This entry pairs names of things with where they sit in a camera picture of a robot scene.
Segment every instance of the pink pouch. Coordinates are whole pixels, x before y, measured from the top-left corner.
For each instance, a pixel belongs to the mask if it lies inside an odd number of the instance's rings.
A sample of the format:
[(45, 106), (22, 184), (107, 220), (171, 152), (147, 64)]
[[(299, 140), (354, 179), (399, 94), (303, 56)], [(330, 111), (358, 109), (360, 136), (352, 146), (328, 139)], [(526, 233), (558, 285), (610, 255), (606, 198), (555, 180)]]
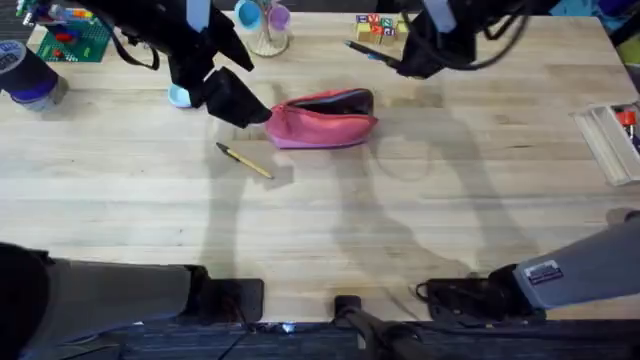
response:
[(364, 142), (378, 122), (367, 89), (330, 90), (271, 109), (266, 132), (280, 149), (334, 148)]

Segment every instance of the table surface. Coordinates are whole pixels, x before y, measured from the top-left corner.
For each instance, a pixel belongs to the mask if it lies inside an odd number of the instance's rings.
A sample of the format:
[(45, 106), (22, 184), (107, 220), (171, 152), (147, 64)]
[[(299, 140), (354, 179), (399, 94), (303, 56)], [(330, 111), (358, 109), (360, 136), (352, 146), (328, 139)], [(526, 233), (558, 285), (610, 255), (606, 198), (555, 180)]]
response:
[[(204, 109), (179, 110), (158, 72), (53, 64), (64, 102), (29, 113), (0, 98), (0, 241), (53, 256), (199, 263), (266, 282), (265, 321), (319, 321), (338, 294), (383, 319), (429, 319), (410, 288), (482, 275), (604, 228), (639, 207), (613, 188), (571, 116), (637, 94), (595, 18), (534, 18), (504, 61), (405, 79), (347, 49), (354, 14), (295, 13), (290, 49), (230, 66), (273, 105), (328, 89), (374, 91), (380, 123), (363, 146), (278, 151)], [(42, 29), (29, 41), (35, 47)], [(503, 43), (480, 41), (487, 57)], [(142, 47), (136, 57), (150, 61)], [(401, 44), (388, 49), (399, 54)], [(215, 147), (269, 169), (260, 178)], [(640, 318), (640, 297), (551, 311), (555, 319)]]

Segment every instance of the pen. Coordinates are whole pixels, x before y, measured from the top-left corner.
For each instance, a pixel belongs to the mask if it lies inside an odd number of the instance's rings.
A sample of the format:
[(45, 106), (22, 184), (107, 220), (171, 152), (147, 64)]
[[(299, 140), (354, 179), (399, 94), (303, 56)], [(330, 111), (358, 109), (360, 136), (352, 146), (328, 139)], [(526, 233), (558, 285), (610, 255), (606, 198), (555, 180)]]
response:
[(218, 148), (220, 149), (220, 151), (222, 151), (223, 154), (229, 156), (230, 158), (233, 158), (235, 161), (241, 162), (244, 165), (250, 167), (251, 169), (253, 169), (254, 171), (256, 171), (258, 174), (266, 177), (267, 179), (273, 179), (273, 175), (269, 174), (267, 172), (267, 170), (264, 170), (263, 168), (259, 167), (258, 165), (254, 164), (253, 162), (251, 162), (249, 159), (245, 158), (244, 156), (238, 154), (237, 152), (229, 149), (228, 146), (221, 144), (219, 142), (216, 142), (216, 145), (218, 146)]
[(396, 68), (397, 65), (400, 63), (396, 58), (392, 58), (389, 55), (385, 55), (381, 52), (377, 52), (366, 46), (360, 45), (357, 42), (346, 40), (344, 44), (361, 54), (367, 55), (369, 58), (373, 60), (383, 61), (385, 64), (389, 65), (392, 68)]

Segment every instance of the black strap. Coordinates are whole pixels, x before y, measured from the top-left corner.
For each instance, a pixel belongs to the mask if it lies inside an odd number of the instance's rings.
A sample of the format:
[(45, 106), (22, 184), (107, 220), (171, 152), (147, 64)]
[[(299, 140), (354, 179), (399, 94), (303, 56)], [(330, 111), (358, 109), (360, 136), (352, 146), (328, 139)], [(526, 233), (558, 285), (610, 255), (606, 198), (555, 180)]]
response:
[(97, 15), (96, 17), (98, 18), (98, 20), (100, 20), (100, 22), (102, 23), (102, 26), (107, 28), (107, 31), (109, 31), (109, 35), (111, 35), (111, 39), (113, 40), (113, 44), (116, 47), (116, 51), (118, 52), (118, 55), (120, 55), (120, 58), (122, 58), (122, 60), (124, 60), (127, 64), (144, 66), (151, 70), (158, 70), (160, 68), (160, 57), (158, 56), (158, 50), (151, 48), (151, 54), (153, 55), (153, 63), (151, 65), (147, 65), (143, 62), (138, 61), (136, 58), (131, 56), (127, 52), (127, 50), (125, 50), (124, 46), (122, 46), (122, 43), (120, 42), (120, 40), (118, 40), (118, 37), (113, 31), (113, 28), (107, 22), (105, 22), (101, 17)]

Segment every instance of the green pegboard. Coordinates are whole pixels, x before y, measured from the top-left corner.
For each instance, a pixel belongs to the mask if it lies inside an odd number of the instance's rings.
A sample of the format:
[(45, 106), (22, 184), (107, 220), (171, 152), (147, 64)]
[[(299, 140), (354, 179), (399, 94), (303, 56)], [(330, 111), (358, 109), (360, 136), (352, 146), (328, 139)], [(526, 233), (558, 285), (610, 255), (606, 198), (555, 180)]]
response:
[[(40, 48), (38, 56), (44, 61), (51, 62), (100, 62), (104, 51), (107, 49), (110, 35), (100, 21), (94, 19), (90, 22), (72, 22), (65, 25), (69, 29), (80, 32), (80, 38), (72, 45), (58, 42), (50, 32), (47, 32)], [(64, 57), (53, 56), (53, 50), (60, 49)]]

